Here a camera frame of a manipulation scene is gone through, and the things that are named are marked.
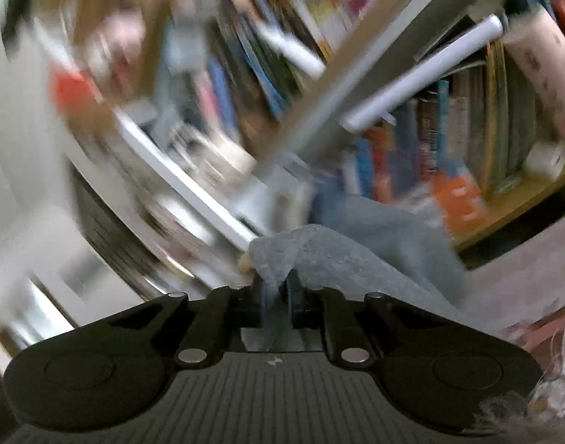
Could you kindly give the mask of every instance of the ridged black surface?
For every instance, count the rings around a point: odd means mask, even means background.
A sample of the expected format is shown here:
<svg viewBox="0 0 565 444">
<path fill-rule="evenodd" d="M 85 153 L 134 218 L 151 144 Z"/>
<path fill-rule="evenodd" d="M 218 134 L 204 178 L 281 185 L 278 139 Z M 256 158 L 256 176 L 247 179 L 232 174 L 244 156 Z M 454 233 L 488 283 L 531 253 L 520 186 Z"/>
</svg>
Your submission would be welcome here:
<svg viewBox="0 0 565 444">
<path fill-rule="evenodd" d="M 24 425 L 9 444 L 454 444 L 496 443 L 427 430 L 396 411 L 373 378 L 332 366 L 323 353 L 236 354 L 182 370 L 131 421 L 90 433 Z"/>
</svg>

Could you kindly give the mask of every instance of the pink cylinder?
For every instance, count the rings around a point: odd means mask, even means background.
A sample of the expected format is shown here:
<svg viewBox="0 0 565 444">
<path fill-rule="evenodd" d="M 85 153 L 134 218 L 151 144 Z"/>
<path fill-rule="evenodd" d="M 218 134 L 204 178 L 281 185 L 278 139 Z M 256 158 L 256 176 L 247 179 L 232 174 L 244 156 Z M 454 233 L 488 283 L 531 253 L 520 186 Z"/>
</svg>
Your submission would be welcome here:
<svg viewBox="0 0 565 444">
<path fill-rule="evenodd" d="M 565 35 L 543 7 L 511 21 L 503 37 L 519 68 L 532 82 L 565 140 Z"/>
</svg>

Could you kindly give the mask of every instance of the pink fabric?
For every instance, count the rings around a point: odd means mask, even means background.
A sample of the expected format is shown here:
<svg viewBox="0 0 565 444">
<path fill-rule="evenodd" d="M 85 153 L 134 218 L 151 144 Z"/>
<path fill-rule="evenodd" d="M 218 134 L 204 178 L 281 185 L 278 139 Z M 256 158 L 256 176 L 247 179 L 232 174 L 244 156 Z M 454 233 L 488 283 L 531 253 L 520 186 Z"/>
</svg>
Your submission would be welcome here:
<svg viewBox="0 0 565 444">
<path fill-rule="evenodd" d="M 565 216 L 471 272 L 457 307 L 504 338 L 565 307 Z"/>
<path fill-rule="evenodd" d="M 564 330 L 565 309 L 557 312 L 555 316 L 551 316 L 551 320 L 548 320 L 548 317 L 546 317 L 542 322 L 530 326 L 513 326 L 507 329 L 501 337 L 505 340 L 511 340 L 527 352 L 533 352 L 555 335 L 562 334 Z M 521 333 L 520 337 L 509 339 L 510 336 L 516 336 L 519 333 Z"/>
</svg>

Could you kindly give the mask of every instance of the book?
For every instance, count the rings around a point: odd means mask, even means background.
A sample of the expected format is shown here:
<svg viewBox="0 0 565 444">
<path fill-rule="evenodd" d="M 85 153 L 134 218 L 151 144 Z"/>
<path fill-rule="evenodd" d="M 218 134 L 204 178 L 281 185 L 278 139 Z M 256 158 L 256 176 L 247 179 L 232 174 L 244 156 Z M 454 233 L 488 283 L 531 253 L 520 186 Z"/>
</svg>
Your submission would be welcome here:
<svg viewBox="0 0 565 444">
<path fill-rule="evenodd" d="M 470 136 L 465 162 L 477 182 L 481 182 L 484 168 L 486 109 L 486 67 L 470 69 Z"/>
<path fill-rule="evenodd" d="M 494 183 L 494 167 L 497 160 L 498 144 L 498 88 L 497 88 L 497 50 L 494 44 L 486 48 L 486 134 L 484 138 L 484 160 L 480 175 L 480 190 L 490 195 Z"/>
<path fill-rule="evenodd" d="M 399 206 L 418 215 L 432 228 L 442 228 L 452 237 L 480 225 L 486 205 L 468 169 L 460 164 L 451 175 L 440 173 L 412 190 Z"/>
<path fill-rule="evenodd" d="M 316 180 L 316 192 L 311 202 L 311 223 L 317 222 L 327 226 L 334 224 L 328 221 L 329 211 L 334 208 L 338 199 L 342 198 L 343 185 L 340 169 L 333 169 L 320 175 Z"/>
<path fill-rule="evenodd" d="M 437 82 L 437 166 L 445 167 L 449 124 L 449 81 Z"/>
<path fill-rule="evenodd" d="M 394 194 L 399 197 L 419 181 L 418 100 L 410 99 L 394 112 L 394 128 L 397 175 L 393 184 Z"/>
<path fill-rule="evenodd" d="M 223 68 L 228 70 L 228 79 L 233 89 L 233 99 L 237 108 L 259 105 L 264 94 L 247 62 L 243 59 L 243 47 L 237 38 L 237 32 L 228 18 L 228 2 L 223 1 L 224 14 L 217 16 L 215 24 L 209 27 L 209 37 L 213 43 L 213 53 L 218 54 Z"/>
<path fill-rule="evenodd" d="M 341 0 L 288 0 L 330 60 L 352 27 Z"/>
<path fill-rule="evenodd" d="M 227 77 L 221 63 L 215 57 L 208 59 L 208 74 L 213 83 L 218 112 L 225 134 L 235 143 L 241 143 L 237 116 L 233 107 L 233 99 L 227 84 Z"/>
<path fill-rule="evenodd" d="M 307 48 L 313 51 L 322 60 L 325 59 L 313 35 L 296 13 L 289 0 L 265 0 L 265 2 L 270 6 L 270 9 L 276 16 L 284 32 L 295 35 Z"/>
<path fill-rule="evenodd" d="M 273 11 L 272 7 L 270 6 L 267 0 L 252 0 L 256 9 L 260 13 L 260 16 L 263 20 L 276 28 L 277 30 L 282 31 L 281 24 L 278 20 L 276 13 Z"/>
<path fill-rule="evenodd" d="M 264 92 L 271 113 L 277 120 L 282 119 L 287 102 L 270 81 L 269 75 L 266 73 L 267 68 L 263 67 L 263 60 L 254 52 L 255 46 L 252 45 L 252 37 L 247 32 L 247 26 L 243 25 L 241 21 L 238 21 L 235 24 L 235 31 L 243 51 L 243 56 L 257 78 L 260 88 Z"/>
<path fill-rule="evenodd" d="M 391 186 L 391 175 L 388 171 L 386 145 L 388 130 L 383 124 L 376 125 L 366 131 L 365 137 L 371 142 L 373 159 L 373 181 L 372 198 L 384 204 L 393 200 L 393 189 Z"/>
<path fill-rule="evenodd" d="M 437 172 L 437 94 L 430 91 L 419 99 L 420 176 L 427 181 Z"/>
<path fill-rule="evenodd" d="M 396 196 L 396 184 L 399 181 L 399 158 L 396 145 L 396 126 L 392 124 L 385 124 L 384 128 L 387 130 L 385 133 L 385 165 L 386 173 L 389 177 L 389 184 L 391 188 L 392 198 Z"/>
<path fill-rule="evenodd" d="M 507 174 L 515 175 L 535 143 L 535 91 L 515 61 L 505 53 L 509 97 Z"/>
<path fill-rule="evenodd" d="M 281 105 L 285 106 L 298 93 L 297 82 L 289 70 L 286 59 L 274 53 L 263 43 L 255 31 L 252 20 L 247 15 L 240 15 L 236 28 L 237 36 L 242 41 L 246 55 L 252 62 L 252 71 L 258 79 L 261 78 L 261 74 L 265 76 L 277 94 L 281 96 Z"/>
<path fill-rule="evenodd" d="M 357 156 L 354 152 L 346 152 L 342 158 L 342 187 L 345 194 L 360 195 L 361 180 L 358 174 Z"/>
<path fill-rule="evenodd" d="M 507 179 L 509 156 L 509 95 L 507 89 L 507 65 L 505 63 L 505 49 L 501 41 L 495 41 L 492 46 L 495 50 L 497 64 L 497 155 L 493 167 L 493 185 L 499 188 Z"/>
<path fill-rule="evenodd" d="M 457 119 L 452 125 L 449 120 L 449 133 L 453 130 L 454 158 L 466 161 L 471 127 L 471 68 L 466 68 L 451 77 L 453 98 L 456 100 Z"/>
<path fill-rule="evenodd" d="M 355 147 L 360 195 L 371 199 L 375 176 L 371 142 L 366 138 L 359 138 L 355 141 Z"/>
<path fill-rule="evenodd" d="M 213 83 L 207 70 L 194 72 L 193 81 L 198 97 L 198 109 L 202 115 L 207 134 L 212 137 L 223 130 Z"/>
</svg>

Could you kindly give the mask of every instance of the blue book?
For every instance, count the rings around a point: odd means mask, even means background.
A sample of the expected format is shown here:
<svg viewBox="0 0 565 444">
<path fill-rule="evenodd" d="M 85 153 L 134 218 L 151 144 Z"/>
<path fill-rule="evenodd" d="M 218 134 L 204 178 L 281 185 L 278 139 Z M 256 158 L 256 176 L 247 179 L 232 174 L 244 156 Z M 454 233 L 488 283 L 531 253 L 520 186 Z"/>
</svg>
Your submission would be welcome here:
<svg viewBox="0 0 565 444">
<path fill-rule="evenodd" d="M 444 169 L 447 164 L 447 132 L 449 126 L 449 81 L 437 82 L 437 164 Z"/>
<path fill-rule="evenodd" d="M 227 136 L 236 142 L 241 143 L 241 135 L 237 125 L 237 115 L 233 106 L 233 99 L 227 84 L 227 75 L 221 63 L 215 57 L 208 59 L 208 74 L 213 83 L 215 97 L 217 98 L 218 112 L 221 116 L 223 130 Z"/>
<path fill-rule="evenodd" d="M 408 100 L 394 111 L 396 177 L 394 194 L 400 197 L 419 181 L 418 100 Z"/>
<path fill-rule="evenodd" d="M 355 141 L 355 146 L 357 148 L 357 173 L 361 195 L 371 199 L 373 198 L 373 178 L 375 178 L 371 142 L 360 138 Z"/>
</svg>

